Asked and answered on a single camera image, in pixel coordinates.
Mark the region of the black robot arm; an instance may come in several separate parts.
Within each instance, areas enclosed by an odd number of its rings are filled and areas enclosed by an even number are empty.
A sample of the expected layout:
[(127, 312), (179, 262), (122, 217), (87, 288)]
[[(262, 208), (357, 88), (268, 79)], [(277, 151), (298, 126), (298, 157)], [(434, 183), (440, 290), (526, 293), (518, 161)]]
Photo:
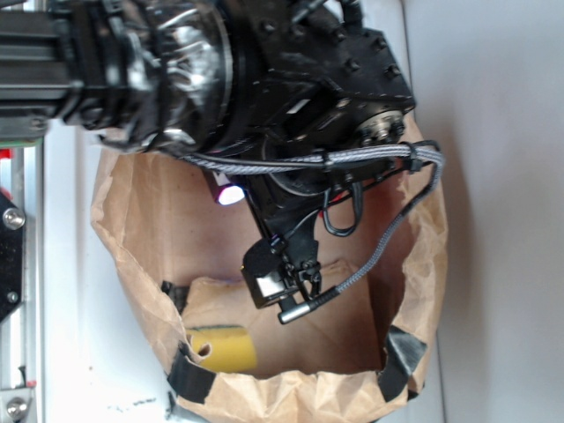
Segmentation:
[(226, 174), (259, 248), (317, 257), (314, 219), (382, 171), (358, 150), (396, 143), (415, 99), (359, 2), (51, 1), (1, 4), (1, 137), (52, 119), (122, 152), (161, 152)]

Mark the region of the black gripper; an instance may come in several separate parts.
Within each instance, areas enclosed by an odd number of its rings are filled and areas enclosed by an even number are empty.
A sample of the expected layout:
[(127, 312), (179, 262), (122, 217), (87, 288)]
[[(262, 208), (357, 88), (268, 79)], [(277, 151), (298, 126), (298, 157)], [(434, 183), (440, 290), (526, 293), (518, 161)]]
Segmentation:
[[(364, 190), (380, 182), (387, 165), (339, 165), (331, 171), (300, 169), (244, 178), (249, 207), (260, 234), (271, 248), (291, 264), (317, 262), (315, 222), (321, 216), (327, 232), (337, 237), (352, 235), (364, 214)], [(225, 174), (207, 172), (211, 195), (228, 206), (245, 198), (244, 190)], [(352, 200), (349, 227), (330, 222), (329, 209), (340, 200)]]

